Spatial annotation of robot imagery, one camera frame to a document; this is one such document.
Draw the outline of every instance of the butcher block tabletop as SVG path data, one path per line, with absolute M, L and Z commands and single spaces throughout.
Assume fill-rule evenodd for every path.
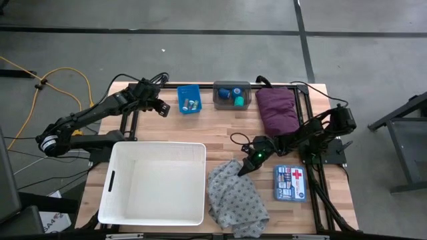
M 113 83 L 109 94 L 125 89 L 129 82 Z M 327 93 L 324 84 L 312 84 L 323 93 Z M 310 89 L 310 100 L 314 115 L 330 108 L 328 98 Z M 247 111 L 216 110 L 212 101 L 211 89 L 200 89 L 203 109 L 200 113 L 183 115 L 178 109 L 176 89 L 162 89 L 159 98 L 171 106 L 166 118 L 155 111 L 140 113 L 136 137 L 138 141 L 177 141 L 203 143 L 206 146 L 206 177 L 218 165 L 236 158 L 242 160 L 245 153 L 241 146 L 230 141 L 232 133 L 240 132 L 253 139 L 256 135 L 265 135 L 262 120 L 258 111 L 255 91 L 252 91 L 252 103 Z M 307 120 L 306 108 L 302 101 L 304 121 Z M 101 122 L 99 134 L 119 129 L 121 116 L 106 117 Z M 249 174 L 258 193 L 270 214 L 270 221 L 264 233 L 315 233 L 314 218 L 310 194 L 306 203 L 276 201 L 273 196 L 273 168 L 276 165 L 302 165 L 297 151 L 284 157 L 272 155 L 263 166 Z M 99 209 L 108 163 L 99 164 L 89 172 L 85 191 L 81 200 L 75 227 L 85 225 Z M 342 217 L 355 229 L 358 228 L 352 196 L 344 170 L 336 165 L 324 166 L 326 183 L 331 202 Z M 322 223 L 326 227 L 326 217 L 322 201 L 318 198 Z M 191 227 L 153 227 L 153 226 L 120 226 L 123 232 L 142 233 L 231 233 L 231 228 L 221 229 L 207 213 L 208 197 L 205 197 L 205 214 L 201 225 Z

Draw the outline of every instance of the crumpled gray towel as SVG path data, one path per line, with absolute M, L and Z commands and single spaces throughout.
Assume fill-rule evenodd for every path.
M 232 226 L 236 238 L 259 237 L 270 216 L 252 180 L 247 175 L 237 176 L 241 168 L 233 159 L 209 173 L 209 215 L 221 228 Z

